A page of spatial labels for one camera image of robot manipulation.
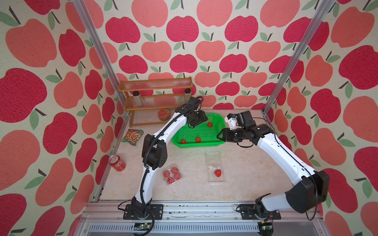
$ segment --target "food package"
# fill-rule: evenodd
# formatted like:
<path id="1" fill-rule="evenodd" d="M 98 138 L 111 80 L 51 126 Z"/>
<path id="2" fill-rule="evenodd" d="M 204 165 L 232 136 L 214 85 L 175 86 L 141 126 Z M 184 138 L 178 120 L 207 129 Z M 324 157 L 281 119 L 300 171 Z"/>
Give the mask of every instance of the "food package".
<path id="1" fill-rule="evenodd" d="M 129 129 L 123 137 L 122 142 L 129 142 L 129 144 L 135 146 L 136 142 L 142 137 L 143 130 Z"/>

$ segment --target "red can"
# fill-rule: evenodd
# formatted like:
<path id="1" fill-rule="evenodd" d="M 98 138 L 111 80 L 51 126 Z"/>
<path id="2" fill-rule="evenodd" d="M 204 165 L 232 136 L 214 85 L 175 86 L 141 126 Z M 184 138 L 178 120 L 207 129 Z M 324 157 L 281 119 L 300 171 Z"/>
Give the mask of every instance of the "red can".
<path id="1" fill-rule="evenodd" d="M 109 164 L 116 169 L 116 171 L 123 171 L 126 167 L 126 163 L 119 157 L 119 155 L 110 156 Z"/>

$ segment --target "plastic basket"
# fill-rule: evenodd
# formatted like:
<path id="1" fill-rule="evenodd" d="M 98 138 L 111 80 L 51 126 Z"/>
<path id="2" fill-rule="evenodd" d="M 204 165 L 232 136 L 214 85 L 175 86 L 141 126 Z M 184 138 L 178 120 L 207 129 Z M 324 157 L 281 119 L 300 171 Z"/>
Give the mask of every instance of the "plastic basket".
<path id="1" fill-rule="evenodd" d="M 194 129 L 189 128 L 187 125 L 181 127 L 172 138 L 173 144 L 180 148 L 195 148 L 218 146 L 225 143 L 217 139 L 220 131 L 226 128 L 223 117 L 215 113 L 209 113 L 206 116 L 209 120 L 196 126 Z M 208 127 L 209 122 L 213 123 L 213 127 Z M 201 138 L 200 143 L 195 141 L 197 137 Z M 185 139 L 186 143 L 181 144 L 182 139 Z"/>

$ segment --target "table surface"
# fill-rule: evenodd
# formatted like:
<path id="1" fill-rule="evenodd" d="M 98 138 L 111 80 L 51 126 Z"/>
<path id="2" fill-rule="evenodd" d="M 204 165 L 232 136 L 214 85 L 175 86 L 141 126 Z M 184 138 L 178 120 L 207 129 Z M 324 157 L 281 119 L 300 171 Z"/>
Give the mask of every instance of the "table surface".
<path id="1" fill-rule="evenodd" d="M 218 113 L 225 117 L 229 113 L 242 110 L 205 110 L 206 113 Z M 262 117 L 261 111 L 251 110 L 253 117 Z M 261 124 L 262 119 L 255 119 Z M 143 175 L 142 146 L 146 134 L 153 134 L 161 125 L 138 126 L 144 135 L 136 146 L 121 143 L 119 155 L 126 168 L 118 172 L 111 168 L 100 199 L 131 199 L 138 191 Z M 251 142 L 245 140 L 242 146 Z M 277 163 L 258 146 L 241 148 L 235 143 L 224 143 L 217 147 L 179 148 L 172 142 L 167 146 L 168 158 L 158 171 L 152 197 L 154 200 L 200 200 L 200 201 L 254 201 L 267 193 L 281 193 L 292 188 L 290 179 Z M 206 151 L 219 151 L 222 161 L 224 182 L 213 183 L 208 179 L 208 167 L 205 162 Z M 182 179 L 170 186 L 163 180 L 162 170 L 171 164 L 178 165 Z"/>

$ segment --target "cable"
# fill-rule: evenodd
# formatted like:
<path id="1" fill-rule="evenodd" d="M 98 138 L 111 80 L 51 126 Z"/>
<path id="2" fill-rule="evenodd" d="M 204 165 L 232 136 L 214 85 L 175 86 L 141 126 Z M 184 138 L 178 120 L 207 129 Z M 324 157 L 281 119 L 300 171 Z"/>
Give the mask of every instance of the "cable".
<path id="1" fill-rule="evenodd" d="M 281 146 L 281 144 L 278 142 L 278 140 L 277 140 L 277 138 L 276 138 L 276 131 L 275 131 L 275 129 L 274 129 L 274 127 L 273 127 L 273 125 L 268 121 L 268 120 L 266 120 L 266 119 L 264 119 L 264 118 L 260 118 L 260 117 L 252 117 L 253 119 L 255 119 L 255 118 L 258 118 L 258 119 L 263 119 L 263 120 L 265 120 L 266 122 L 268 122 L 269 124 L 270 124 L 270 126 L 272 127 L 272 129 L 273 129 L 273 132 L 274 132 L 274 139 L 276 140 L 276 142 Z M 309 220 L 309 221 L 311 221 L 311 220 L 313 220 L 314 219 L 314 217 L 315 217 L 315 215 L 316 215 L 316 212 L 317 212 L 317 210 L 318 210 L 318 189 L 317 189 L 317 187 L 316 187 L 316 184 L 315 184 L 315 180 L 314 180 L 314 178 L 312 177 L 312 175 L 310 174 L 310 172 L 301 164 L 301 163 L 299 163 L 288 151 L 286 151 L 286 149 L 284 149 L 283 148 L 283 150 L 285 150 L 285 152 L 287 152 L 287 154 L 289 154 L 300 166 L 302 166 L 306 171 L 307 171 L 307 173 L 310 175 L 310 179 L 311 179 L 311 181 L 312 181 L 312 183 L 314 184 L 314 186 L 315 186 L 315 212 L 314 212 L 314 215 L 312 216 L 312 218 L 311 219 L 309 219 L 308 218 L 308 214 L 307 214 L 307 211 L 306 211 L 306 216 L 307 216 L 307 219 Z"/>
<path id="2" fill-rule="evenodd" d="M 198 96 L 197 98 L 201 98 L 201 100 L 199 102 L 196 102 L 192 107 L 188 108 L 186 111 L 184 111 L 183 113 L 181 113 L 180 115 L 176 116 L 175 118 L 173 118 L 162 130 L 161 132 L 153 139 L 153 141 L 151 142 L 150 146 L 148 147 L 147 149 L 147 152 L 143 158 L 143 163 L 144 163 L 144 167 L 146 168 L 145 172 L 144 172 L 144 175 L 143 175 L 143 178 L 142 178 L 142 182 L 141 182 L 141 187 L 140 187 L 140 196 L 141 196 L 141 200 L 142 200 L 142 205 L 144 206 L 144 208 L 149 211 L 149 214 L 151 215 L 151 218 L 152 218 L 152 221 L 151 221 L 151 225 L 150 225 L 150 228 L 144 232 L 143 234 L 134 234 L 134 235 L 137 235 L 137 236 L 145 236 L 147 235 L 153 228 L 154 224 L 155 224 L 155 217 L 152 213 L 152 211 L 150 210 L 150 208 L 147 207 L 145 201 L 144 201 L 144 198 L 143 198 L 143 187 L 144 187 L 144 181 L 146 180 L 146 176 L 147 174 L 150 172 L 149 171 L 149 167 L 147 165 L 147 157 L 148 155 L 150 154 L 151 150 L 152 150 L 152 147 L 155 145 L 156 141 L 158 140 L 158 138 L 160 136 L 162 136 L 164 134 L 164 132 L 168 129 L 168 127 L 173 124 L 173 122 L 175 122 L 180 116 L 190 112 L 190 111 L 193 111 L 195 107 L 201 105 L 202 106 L 202 102 L 203 102 L 203 97 L 202 96 Z"/>

